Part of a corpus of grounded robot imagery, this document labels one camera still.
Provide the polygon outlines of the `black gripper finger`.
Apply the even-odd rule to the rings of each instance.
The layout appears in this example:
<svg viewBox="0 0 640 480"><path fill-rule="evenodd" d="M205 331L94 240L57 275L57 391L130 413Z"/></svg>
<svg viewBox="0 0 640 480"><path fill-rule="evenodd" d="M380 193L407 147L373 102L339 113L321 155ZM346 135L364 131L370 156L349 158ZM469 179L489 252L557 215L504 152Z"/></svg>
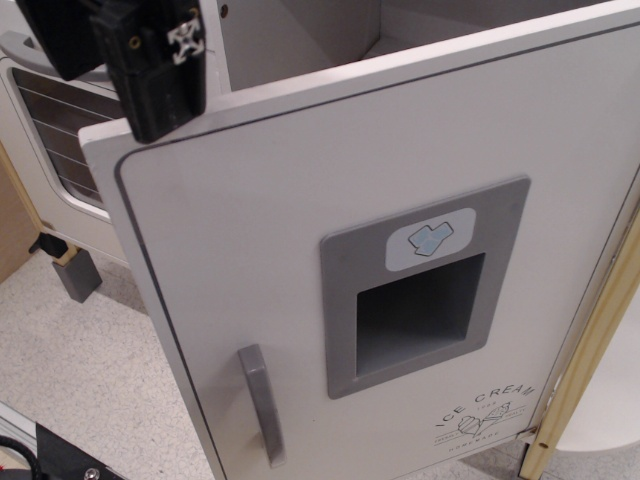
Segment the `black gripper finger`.
<svg viewBox="0 0 640 480"><path fill-rule="evenodd" d="M105 1L90 24L138 142L203 114L206 31L198 1Z"/></svg>
<svg viewBox="0 0 640 480"><path fill-rule="evenodd" d="M18 1L18 8L63 80L107 81L91 25L104 1Z"/></svg>

